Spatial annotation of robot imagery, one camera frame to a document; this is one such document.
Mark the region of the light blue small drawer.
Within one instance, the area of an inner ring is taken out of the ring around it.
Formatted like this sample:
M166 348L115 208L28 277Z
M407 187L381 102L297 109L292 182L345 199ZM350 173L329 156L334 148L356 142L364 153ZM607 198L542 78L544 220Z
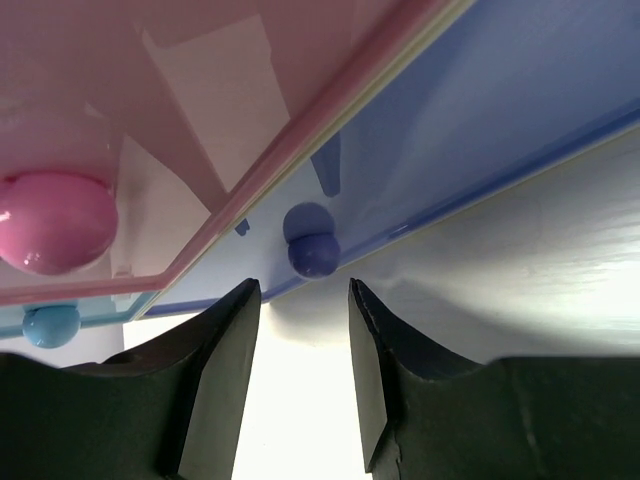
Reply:
M1 338L22 336L39 348L59 348L83 328L133 320L155 295L140 292L2 306Z

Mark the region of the blue wide drawer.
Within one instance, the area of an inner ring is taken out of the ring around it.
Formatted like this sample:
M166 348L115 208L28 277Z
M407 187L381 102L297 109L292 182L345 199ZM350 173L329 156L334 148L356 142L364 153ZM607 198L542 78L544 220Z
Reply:
M348 264L639 120L635 1L477 1L149 309L246 278L303 284L287 240L332 226Z

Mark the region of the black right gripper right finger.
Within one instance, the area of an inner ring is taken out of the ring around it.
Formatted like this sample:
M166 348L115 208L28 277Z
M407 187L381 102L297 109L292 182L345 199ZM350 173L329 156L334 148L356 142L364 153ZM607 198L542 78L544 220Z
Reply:
M349 337L364 468L375 479L635 479L639 361L473 362L360 280Z

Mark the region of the pink drawer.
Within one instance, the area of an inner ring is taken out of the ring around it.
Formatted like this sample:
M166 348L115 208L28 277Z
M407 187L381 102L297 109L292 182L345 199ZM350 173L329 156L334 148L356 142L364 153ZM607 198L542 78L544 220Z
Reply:
M1 302L154 291L406 1L5 1Z

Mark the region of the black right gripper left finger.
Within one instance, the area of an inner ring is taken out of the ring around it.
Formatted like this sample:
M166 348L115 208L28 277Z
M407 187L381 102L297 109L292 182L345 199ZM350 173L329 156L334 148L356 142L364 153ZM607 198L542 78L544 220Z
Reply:
M5 479L228 479L261 308L248 279L101 363L1 357Z

